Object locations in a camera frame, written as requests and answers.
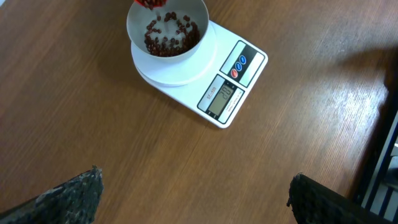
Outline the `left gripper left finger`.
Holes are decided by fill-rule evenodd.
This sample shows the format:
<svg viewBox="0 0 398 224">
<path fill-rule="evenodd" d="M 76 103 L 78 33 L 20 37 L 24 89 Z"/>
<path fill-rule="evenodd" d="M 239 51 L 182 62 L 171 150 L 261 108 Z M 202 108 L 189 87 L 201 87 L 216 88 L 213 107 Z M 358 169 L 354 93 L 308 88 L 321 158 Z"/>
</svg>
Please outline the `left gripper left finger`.
<svg viewBox="0 0 398 224">
<path fill-rule="evenodd" d="M 104 190 L 102 170 L 92 169 L 1 213 L 1 224 L 93 223 Z"/>
</svg>

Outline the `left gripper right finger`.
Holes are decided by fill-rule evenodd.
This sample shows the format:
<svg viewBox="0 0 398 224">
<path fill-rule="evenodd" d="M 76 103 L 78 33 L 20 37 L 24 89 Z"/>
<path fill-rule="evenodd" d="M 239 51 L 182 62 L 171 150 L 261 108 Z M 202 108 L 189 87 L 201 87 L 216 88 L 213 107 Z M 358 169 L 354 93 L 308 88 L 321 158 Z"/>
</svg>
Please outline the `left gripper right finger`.
<svg viewBox="0 0 398 224">
<path fill-rule="evenodd" d="M 298 224 L 392 224 L 303 174 L 292 179 L 287 206 Z"/>
</svg>

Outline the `orange measuring scoop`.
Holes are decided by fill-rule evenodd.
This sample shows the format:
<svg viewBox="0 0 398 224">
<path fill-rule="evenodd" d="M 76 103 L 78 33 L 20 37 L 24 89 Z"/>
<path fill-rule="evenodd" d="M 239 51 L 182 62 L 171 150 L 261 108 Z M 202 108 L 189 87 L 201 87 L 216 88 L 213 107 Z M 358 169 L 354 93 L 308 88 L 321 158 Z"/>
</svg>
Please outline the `orange measuring scoop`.
<svg viewBox="0 0 398 224">
<path fill-rule="evenodd" d="M 162 7 L 166 4 L 167 0 L 134 0 L 134 2 L 145 8 L 153 9 L 155 7 Z"/>
</svg>

